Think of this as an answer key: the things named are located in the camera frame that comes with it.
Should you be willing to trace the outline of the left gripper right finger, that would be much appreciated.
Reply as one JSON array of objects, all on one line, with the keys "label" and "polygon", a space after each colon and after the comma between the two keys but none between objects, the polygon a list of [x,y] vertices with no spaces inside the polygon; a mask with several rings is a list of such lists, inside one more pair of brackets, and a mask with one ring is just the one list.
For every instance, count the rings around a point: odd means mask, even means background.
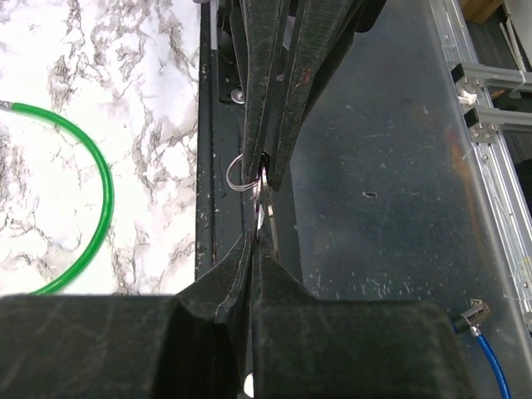
[{"label": "left gripper right finger", "polygon": [[325,301],[279,262],[254,254],[257,398],[473,398],[447,316],[433,303]]}]

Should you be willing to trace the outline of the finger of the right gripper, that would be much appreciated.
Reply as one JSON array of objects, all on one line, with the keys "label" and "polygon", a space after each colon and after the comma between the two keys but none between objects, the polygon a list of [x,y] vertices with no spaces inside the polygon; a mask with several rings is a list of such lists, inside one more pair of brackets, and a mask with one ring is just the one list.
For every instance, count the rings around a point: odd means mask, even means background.
[{"label": "finger of the right gripper", "polygon": [[277,110],[269,184],[278,190],[301,126],[352,45],[360,1],[304,1],[298,7]]},{"label": "finger of the right gripper", "polygon": [[248,51],[241,177],[253,179],[268,134],[289,1],[242,1]]}]

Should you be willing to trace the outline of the green cable lock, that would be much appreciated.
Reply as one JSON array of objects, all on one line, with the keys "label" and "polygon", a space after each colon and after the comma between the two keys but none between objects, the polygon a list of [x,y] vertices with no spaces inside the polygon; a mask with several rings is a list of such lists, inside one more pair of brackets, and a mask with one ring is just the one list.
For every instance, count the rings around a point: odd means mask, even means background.
[{"label": "green cable lock", "polygon": [[83,144],[40,116],[1,110],[2,295],[68,274],[101,208],[101,177]]}]

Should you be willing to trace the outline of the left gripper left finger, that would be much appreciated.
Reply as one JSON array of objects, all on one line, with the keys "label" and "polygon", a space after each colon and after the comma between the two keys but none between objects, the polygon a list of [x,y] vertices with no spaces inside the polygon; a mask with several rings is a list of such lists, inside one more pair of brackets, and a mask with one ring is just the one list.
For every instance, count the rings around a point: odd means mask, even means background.
[{"label": "left gripper left finger", "polygon": [[2,397],[235,398],[246,375],[251,249],[240,236],[174,296],[2,298]]}]

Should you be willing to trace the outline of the silver key pair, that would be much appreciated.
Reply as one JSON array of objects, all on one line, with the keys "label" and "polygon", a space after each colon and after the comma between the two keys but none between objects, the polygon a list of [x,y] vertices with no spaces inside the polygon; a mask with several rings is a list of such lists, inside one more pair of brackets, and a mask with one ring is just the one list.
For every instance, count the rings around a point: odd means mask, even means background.
[{"label": "silver key pair", "polygon": [[261,155],[259,170],[251,183],[235,184],[231,175],[238,163],[243,162],[244,155],[238,155],[225,172],[225,180],[230,189],[235,192],[252,190],[254,202],[254,240],[258,240],[259,233],[263,233],[272,244],[274,255],[279,258],[278,235],[273,212],[273,200],[268,178],[269,155],[265,152]]}]

